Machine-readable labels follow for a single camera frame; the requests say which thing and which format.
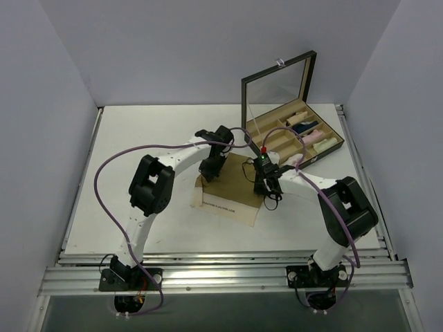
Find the white underwear pink trim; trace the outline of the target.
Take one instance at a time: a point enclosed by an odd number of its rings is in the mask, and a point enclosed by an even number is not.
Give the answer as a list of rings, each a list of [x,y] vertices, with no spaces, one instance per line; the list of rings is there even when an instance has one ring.
[[[284,165],[290,165],[295,167],[300,159],[303,158],[302,154],[294,154],[291,157],[289,157],[285,162]]]

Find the tan brown underwear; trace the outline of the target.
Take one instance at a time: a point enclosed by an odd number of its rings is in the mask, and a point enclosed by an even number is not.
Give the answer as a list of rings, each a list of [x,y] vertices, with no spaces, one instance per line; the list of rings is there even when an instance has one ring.
[[[263,196],[253,192],[255,170],[250,160],[231,153],[217,178],[209,182],[198,176],[190,206],[253,227]]]

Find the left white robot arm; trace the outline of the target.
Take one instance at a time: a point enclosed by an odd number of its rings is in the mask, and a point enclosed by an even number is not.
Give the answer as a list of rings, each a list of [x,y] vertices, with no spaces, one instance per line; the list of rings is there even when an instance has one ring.
[[[134,214],[127,222],[123,244],[110,263],[114,280],[122,289],[131,290],[139,283],[138,265],[143,261],[148,234],[155,218],[171,201],[175,178],[196,163],[201,163],[207,181],[219,176],[233,141],[232,131],[221,125],[216,131],[196,132],[182,145],[164,146],[169,152],[163,156],[148,154],[141,158],[129,185]]]

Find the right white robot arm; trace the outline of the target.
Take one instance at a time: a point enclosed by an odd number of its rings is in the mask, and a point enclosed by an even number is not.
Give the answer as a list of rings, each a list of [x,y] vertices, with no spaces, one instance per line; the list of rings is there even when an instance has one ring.
[[[318,199],[327,237],[313,254],[307,276],[321,286],[332,278],[348,249],[379,222],[377,213],[355,178],[330,179],[302,172],[291,165],[279,166],[262,154],[253,160],[257,194],[280,200],[284,194]]]

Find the navy rolled underwear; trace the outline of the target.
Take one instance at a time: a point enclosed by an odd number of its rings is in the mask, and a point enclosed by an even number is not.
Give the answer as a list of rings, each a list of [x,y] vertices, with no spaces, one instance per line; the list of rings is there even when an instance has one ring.
[[[297,124],[295,124],[292,129],[298,133],[299,135],[301,135],[302,133],[314,128],[315,126],[317,126],[319,124],[319,122],[317,120],[315,121],[311,121],[311,122],[299,122]]]

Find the pale green rolled underwear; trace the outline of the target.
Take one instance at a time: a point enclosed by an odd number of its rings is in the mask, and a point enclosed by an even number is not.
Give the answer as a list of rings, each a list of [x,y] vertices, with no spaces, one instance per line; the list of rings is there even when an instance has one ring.
[[[312,145],[314,151],[319,154],[321,152],[324,152],[328,149],[330,149],[331,147],[333,147],[336,143],[338,142],[338,140],[336,138],[326,138],[320,142],[314,143]]]

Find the pink rolled underwear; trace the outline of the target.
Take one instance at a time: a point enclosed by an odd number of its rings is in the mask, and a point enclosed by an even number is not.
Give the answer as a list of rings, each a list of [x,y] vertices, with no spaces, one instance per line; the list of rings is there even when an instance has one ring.
[[[309,143],[312,143],[312,142],[318,140],[319,138],[322,138],[324,134],[325,133],[323,130],[315,129],[315,130],[311,131],[309,134],[307,134],[306,136],[303,136],[302,142],[305,145],[308,145]]]

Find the beige rolled underwear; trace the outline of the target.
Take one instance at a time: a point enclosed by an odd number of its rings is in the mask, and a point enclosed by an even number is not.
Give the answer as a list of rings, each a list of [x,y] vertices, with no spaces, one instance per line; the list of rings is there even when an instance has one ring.
[[[307,111],[301,111],[301,112],[295,113],[290,118],[286,119],[286,125],[288,127],[294,126],[295,124],[297,124],[297,123],[301,122],[302,120],[304,120],[307,116],[308,116],[308,112]]]

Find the black compartment storage box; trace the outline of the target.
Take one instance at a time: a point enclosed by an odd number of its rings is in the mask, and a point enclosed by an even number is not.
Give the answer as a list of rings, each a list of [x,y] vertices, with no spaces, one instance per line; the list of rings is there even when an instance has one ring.
[[[308,104],[309,87],[314,73],[317,52],[310,50],[291,59],[277,59],[275,65],[249,75],[241,81],[242,126],[248,131],[245,139],[252,139],[251,149],[260,154],[261,147],[280,155],[283,164],[294,154],[305,156],[300,168],[319,161],[343,146],[344,139]],[[299,135],[286,125],[295,113],[307,111],[301,122],[317,120],[319,124]],[[305,145],[302,137],[315,129],[324,131],[322,138]],[[317,154],[312,145],[326,138],[338,142]]]

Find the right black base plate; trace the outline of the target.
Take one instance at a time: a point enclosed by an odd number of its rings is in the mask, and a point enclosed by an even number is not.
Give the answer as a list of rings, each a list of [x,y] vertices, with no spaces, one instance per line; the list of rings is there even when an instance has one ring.
[[[316,264],[287,266],[285,270],[289,288],[345,287],[349,282],[349,275],[342,264],[326,271]]]

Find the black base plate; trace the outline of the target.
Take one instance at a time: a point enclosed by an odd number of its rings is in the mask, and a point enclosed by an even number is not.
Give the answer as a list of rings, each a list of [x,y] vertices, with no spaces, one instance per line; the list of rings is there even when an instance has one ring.
[[[129,280],[125,281],[110,268],[106,268],[101,271],[98,290],[100,292],[157,291],[158,287],[139,269],[132,272]]]
[[[287,266],[285,270],[289,288],[345,287],[349,282],[349,275],[342,264],[326,271],[316,264]]]

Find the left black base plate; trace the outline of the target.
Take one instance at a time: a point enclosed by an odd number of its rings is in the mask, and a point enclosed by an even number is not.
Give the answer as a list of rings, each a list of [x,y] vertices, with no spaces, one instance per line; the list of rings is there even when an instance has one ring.
[[[110,268],[106,268],[101,271],[98,290],[100,292],[157,291],[158,287],[139,269],[132,272],[129,280],[125,281]]]

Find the aluminium rail frame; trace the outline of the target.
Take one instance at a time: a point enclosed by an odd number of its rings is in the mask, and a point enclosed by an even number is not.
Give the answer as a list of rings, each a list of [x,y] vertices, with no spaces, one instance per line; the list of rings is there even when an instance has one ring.
[[[107,106],[99,115],[89,163],[58,265],[44,275],[42,295],[98,295],[98,264],[122,241],[131,208],[128,187],[144,151],[139,145],[187,142],[200,129],[241,123],[238,105]],[[327,232],[318,199],[288,195],[262,208],[249,227],[190,206],[196,167],[174,184],[156,218],[145,262],[163,270],[164,293],[256,293],[287,290],[285,268],[303,265]]]

